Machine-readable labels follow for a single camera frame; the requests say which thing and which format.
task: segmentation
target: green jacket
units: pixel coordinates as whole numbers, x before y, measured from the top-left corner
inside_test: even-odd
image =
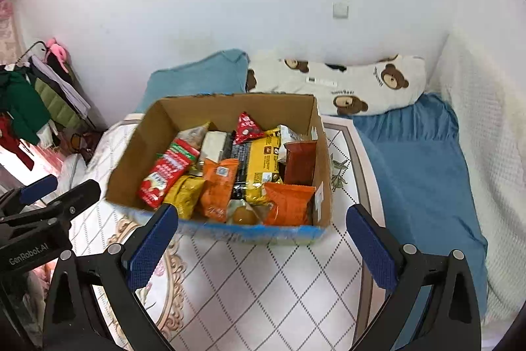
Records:
[[[0,112],[9,112],[13,134],[32,144],[38,144],[36,132],[51,119],[38,93],[17,72],[0,71]]]

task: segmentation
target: open cardboard box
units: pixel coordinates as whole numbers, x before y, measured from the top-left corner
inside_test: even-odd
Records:
[[[205,233],[216,239],[269,243],[307,244],[321,237],[331,221],[331,167],[327,139],[314,96],[303,94],[213,94],[169,97],[154,103],[136,128],[117,167],[111,173],[106,199],[111,203],[151,210],[137,190],[156,161],[180,130],[211,121],[217,130],[236,129],[241,112],[247,112],[263,130],[279,124],[296,133],[317,139],[313,186],[312,223],[300,227],[241,226],[200,219],[179,220],[180,234]]]

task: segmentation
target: silver screw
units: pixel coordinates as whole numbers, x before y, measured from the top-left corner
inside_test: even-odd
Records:
[[[122,246],[120,244],[112,244],[111,246],[108,247],[108,253],[111,255],[116,255],[117,253],[120,252],[121,248]]]
[[[453,257],[461,261],[464,259],[464,253],[462,253],[460,250],[453,250]]]
[[[60,258],[63,261],[67,261],[70,257],[71,257],[71,251],[69,250],[64,250],[62,253],[60,253]]]
[[[412,244],[404,244],[403,251],[409,255],[414,255],[417,252],[417,248]]]

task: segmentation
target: blue gripper pad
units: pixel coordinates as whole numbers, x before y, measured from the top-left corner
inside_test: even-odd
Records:
[[[356,244],[378,287],[394,290],[398,284],[396,264],[372,228],[354,207],[346,216],[347,232]]]
[[[48,193],[53,192],[59,181],[54,175],[48,175],[35,183],[27,185],[20,189],[19,201],[25,206],[29,206],[35,201],[38,201],[42,197],[45,197]]]
[[[170,208],[159,218],[130,259],[126,282],[130,290],[146,287],[154,269],[177,231],[177,210]]]

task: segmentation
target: wall switch plate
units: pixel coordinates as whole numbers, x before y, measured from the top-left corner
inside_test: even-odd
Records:
[[[333,3],[332,18],[349,18],[349,6],[343,2]]]

